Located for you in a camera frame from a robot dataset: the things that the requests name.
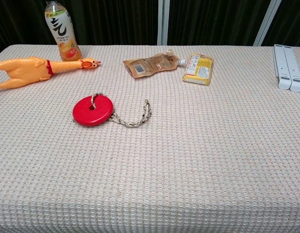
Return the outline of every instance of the bottle cap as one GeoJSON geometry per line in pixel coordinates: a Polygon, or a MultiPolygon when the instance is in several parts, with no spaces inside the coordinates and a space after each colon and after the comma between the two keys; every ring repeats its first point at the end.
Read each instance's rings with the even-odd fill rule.
{"type": "Polygon", "coordinates": [[[180,66],[185,66],[185,65],[187,65],[187,60],[186,60],[186,59],[181,59],[181,60],[179,61],[179,65],[180,65],[180,66]]]}
{"type": "Polygon", "coordinates": [[[84,126],[96,126],[109,119],[113,113],[113,104],[104,95],[94,98],[95,107],[91,102],[92,96],[80,100],[73,108],[72,115],[76,122],[84,126]]]}

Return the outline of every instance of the black curtain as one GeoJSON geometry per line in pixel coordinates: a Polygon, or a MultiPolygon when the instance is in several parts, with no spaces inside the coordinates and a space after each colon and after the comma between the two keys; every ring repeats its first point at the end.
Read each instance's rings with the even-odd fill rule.
{"type": "MultiPolygon", "coordinates": [[[[79,45],[156,45],[158,0],[58,0],[79,45]]],[[[0,52],[12,44],[55,44],[44,0],[0,0],[0,52]]]]}
{"type": "Polygon", "coordinates": [[[270,0],[170,0],[169,45],[252,46],[270,0]]]}
{"type": "Polygon", "coordinates": [[[263,46],[300,46],[300,0],[282,0],[263,46]]]}

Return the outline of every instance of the table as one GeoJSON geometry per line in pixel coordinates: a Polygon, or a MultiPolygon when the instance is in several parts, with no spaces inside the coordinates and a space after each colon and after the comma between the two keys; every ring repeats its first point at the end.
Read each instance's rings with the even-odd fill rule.
{"type": "MultiPolygon", "coordinates": [[[[300,93],[277,87],[272,47],[80,47],[98,69],[0,90],[0,232],[300,232],[300,93]],[[183,67],[134,79],[122,63],[167,49],[213,56],[210,85],[183,67]],[[123,120],[145,99],[152,117],[73,122],[98,92],[123,120]]],[[[0,61],[27,56],[60,60],[13,45],[0,61]]]]}

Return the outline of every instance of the yellow package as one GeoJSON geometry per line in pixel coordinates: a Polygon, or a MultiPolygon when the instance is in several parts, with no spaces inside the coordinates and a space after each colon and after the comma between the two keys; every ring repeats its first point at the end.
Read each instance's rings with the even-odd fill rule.
{"type": "Polygon", "coordinates": [[[183,81],[209,85],[212,77],[214,59],[212,56],[193,53],[189,59],[183,81]]]}

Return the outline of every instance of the yellow rubber chicken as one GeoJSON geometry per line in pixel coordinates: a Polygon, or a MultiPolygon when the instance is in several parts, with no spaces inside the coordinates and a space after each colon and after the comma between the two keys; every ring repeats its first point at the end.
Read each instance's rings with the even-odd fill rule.
{"type": "Polygon", "coordinates": [[[0,83],[0,89],[17,88],[48,80],[53,74],[74,69],[96,68],[100,61],[93,58],[73,62],[55,62],[38,57],[18,58],[0,62],[0,70],[5,70],[10,79],[0,83]]]}

